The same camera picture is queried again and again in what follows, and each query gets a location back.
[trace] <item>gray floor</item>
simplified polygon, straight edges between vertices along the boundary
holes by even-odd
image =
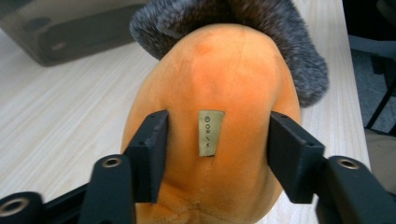
[[[366,126],[387,91],[384,75],[377,75],[371,52],[351,50],[363,125]],[[396,122],[396,97],[391,97],[373,129],[387,133]],[[365,132],[374,176],[389,192],[396,194],[396,137]]]
[[[384,75],[377,75],[371,62],[371,53],[351,50],[363,125],[366,126],[387,91]],[[379,116],[374,129],[389,132],[396,122],[396,97],[391,97]]]

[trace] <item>orange plush toy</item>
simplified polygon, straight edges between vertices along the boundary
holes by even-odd
[[[312,105],[327,88],[326,66],[319,57],[322,78],[310,78],[322,87],[316,86],[320,90],[310,94],[315,86],[305,85],[310,78],[302,81],[298,65],[296,74],[291,73],[276,38],[258,29],[219,23],[200,25],[185,35],[170,29],[158,32],[163,29],[156,23],[161,18],[155,10],[150,17],[150,8],[169,12],[165,5],[170,2],[152,1],[134,16],[131,27],[145,49],[158,50],[155,56],[161,61],[134,100],[122,150],[147,115],[169,112],[158,202],[138,203],[137,223],[254,223],[268,213],[282,191],[266,157],[270,113],[300,122],[300,105]],[[200,9],[205,9],[203,2],[208,3],[202,1]],[[148,21],[153,24],[145,26]],[[309,94],[300,97],[298,92]]]

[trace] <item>gray fur trim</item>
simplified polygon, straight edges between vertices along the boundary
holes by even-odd
[[[329,88],[327,65],[291,0],[152,0],[135,13],[130,30],[160,60],[179,39],[212,23],[239,23],[269,35],[291,71],[300,106],[315,104]]]

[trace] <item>light wood tabletop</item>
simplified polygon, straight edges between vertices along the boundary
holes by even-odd
[[[331,87],[303,109],[303,127],[327,148],[369,166],[342,0],[295,0]],[[90,179],[93,164],[120,153],[134,97],[157,61],[137,43],[43,67],[0,32],[0,198],[40,192],[45,202]],[[317,223],[315,204],[282,194],[260,223]]]

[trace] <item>white label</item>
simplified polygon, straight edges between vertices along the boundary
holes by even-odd
[[[218,110],[199,111],[199,156],[216,154],[224,115],[224,112]]]

